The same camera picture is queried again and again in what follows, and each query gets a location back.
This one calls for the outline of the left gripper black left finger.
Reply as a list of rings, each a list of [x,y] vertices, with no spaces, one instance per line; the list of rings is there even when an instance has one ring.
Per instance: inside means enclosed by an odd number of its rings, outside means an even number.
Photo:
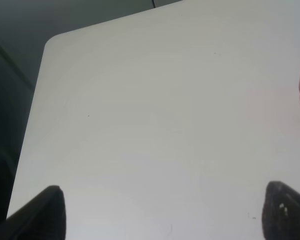
[[[0,240],[64,240],[66,230],[64,193],[50,185],[0,224]]]

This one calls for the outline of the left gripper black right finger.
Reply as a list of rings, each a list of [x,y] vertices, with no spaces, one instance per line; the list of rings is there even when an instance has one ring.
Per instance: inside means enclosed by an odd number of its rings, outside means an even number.
[[[281,181],[270,181],[261,223],[266,240],[300,240],[300,193]]]

